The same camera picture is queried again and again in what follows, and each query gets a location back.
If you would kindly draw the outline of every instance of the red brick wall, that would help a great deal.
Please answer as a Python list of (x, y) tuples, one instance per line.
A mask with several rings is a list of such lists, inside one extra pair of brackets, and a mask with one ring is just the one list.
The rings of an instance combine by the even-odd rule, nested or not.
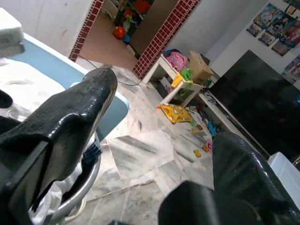
[(171, 39), (201, 0), (179, 0), (162, 27), (139, 58), (133, 72), (139, 78), (146, 76)]
[(92, 25), (94, 24), (100, 8), (102, 7), (104, 0), (94, 0), (87, 17), (85, 18), (84, 24), (79, 32), (78, 38), (75, 42), (75, 45), (70, 53), (69, 59), (76, 61), (79, 52), (83, 48), (86, 37), (88, 36)]

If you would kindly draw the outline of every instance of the pink bag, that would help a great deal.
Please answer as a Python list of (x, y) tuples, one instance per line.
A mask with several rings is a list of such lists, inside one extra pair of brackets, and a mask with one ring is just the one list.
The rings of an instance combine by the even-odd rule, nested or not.
[(174, 67), (177, 71), (181, 71), (186, 63), (188, 62), (187, 57), (180, 54), (179, 52), (171, 52), (169, 56), (166, 57), (169, 63)]

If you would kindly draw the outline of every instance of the television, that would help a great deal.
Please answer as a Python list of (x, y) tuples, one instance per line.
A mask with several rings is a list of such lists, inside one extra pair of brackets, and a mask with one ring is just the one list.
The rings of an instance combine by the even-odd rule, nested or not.
[(300, 90), (247, 51), (210, 92), (270, 155), (300, 154)]

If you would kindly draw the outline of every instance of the anime poster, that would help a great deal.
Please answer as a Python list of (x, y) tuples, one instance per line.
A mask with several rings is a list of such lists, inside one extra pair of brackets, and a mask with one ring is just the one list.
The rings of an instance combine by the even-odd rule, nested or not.
[(257, 35), (259, 35), (262, 31), (262, 28), (260, 28), (259, 26), (257, 26), (255, 23), (251, 24), (248, 28), (247, 31), (253, 36), (256, 37)]
[(296, 9), (300, 9), (300, 0), (283, 0), (283, 1), (289, 4), (289, 6), (285, 10), (287, 14), (292, 15), (296, 11)]
[(271, 23), (273, 23), (277, 18), (282, 18), (285, 13), (280, 9), (276, 8), (272, 4), (268, 4), (253, 22), (262, 29), (266, 29)]
[(267, 33), (267, 32), (264, 32), (258, 39), (259, 41), (261, 41), (262, 43), (264, 43), (266, 46), (270, 46), (271, 44), (274, 43), (274, 41), (276, 40), (276, 38)]
[(295, 58), (282, 73), (282, 76), (290, 83), (295, 83), (300, 79), (300, 55)]
[(247, 32), (254, 37), (263, 32), (258, 40), (266, 46), (275, 43), (272, 50), (281, 56), (300, 43), (300, 21), (272, 4), (268, 4), (257, 15)]
[(278, 41), (273, 47), (272, 50), (277, 54), (284, 56), (291, 48), (285, 45), (283, 42)]

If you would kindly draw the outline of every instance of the red ball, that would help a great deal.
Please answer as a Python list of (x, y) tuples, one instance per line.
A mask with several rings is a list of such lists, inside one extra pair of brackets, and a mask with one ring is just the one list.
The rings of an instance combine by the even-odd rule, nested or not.
[(113, 35), (117, 39), (123, 40), (126, 36), (126, 30), (123, 27), (116, 27), (116, 29), (114, 29)]

